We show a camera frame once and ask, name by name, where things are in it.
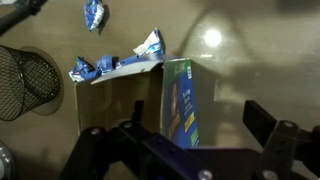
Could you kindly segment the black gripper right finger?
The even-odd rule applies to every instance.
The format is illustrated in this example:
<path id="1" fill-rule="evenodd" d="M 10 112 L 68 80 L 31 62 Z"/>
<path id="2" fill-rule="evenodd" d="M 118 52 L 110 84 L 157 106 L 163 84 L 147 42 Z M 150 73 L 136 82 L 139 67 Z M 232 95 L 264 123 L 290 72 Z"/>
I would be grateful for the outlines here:
<path id="1" fill-rule="evenodd" d="M 311 131 L 289 120 L 277 120 L 254 100 L 246 100 L 242 122 L 262 146 L 253 177 L 256 180 L 308 180 L 292 170 L 300 161 L 320 177 L 320 126 Z"/>

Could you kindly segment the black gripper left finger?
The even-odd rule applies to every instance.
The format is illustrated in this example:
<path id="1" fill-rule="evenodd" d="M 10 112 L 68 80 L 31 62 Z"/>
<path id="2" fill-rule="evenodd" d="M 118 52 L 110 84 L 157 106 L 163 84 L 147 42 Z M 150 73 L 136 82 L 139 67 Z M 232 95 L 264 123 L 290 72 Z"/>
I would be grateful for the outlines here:
<path id="1" fill-rule="evenodd" d="M 150 133 L 142 125 L 144 102 L 136 101 L 132 116 L 105 130 L 91 127 L 81 132 L 59 180 L 103 180 L 113 163 L 122 162 L 139 180 L 157 180 L 143 141 Z"/>

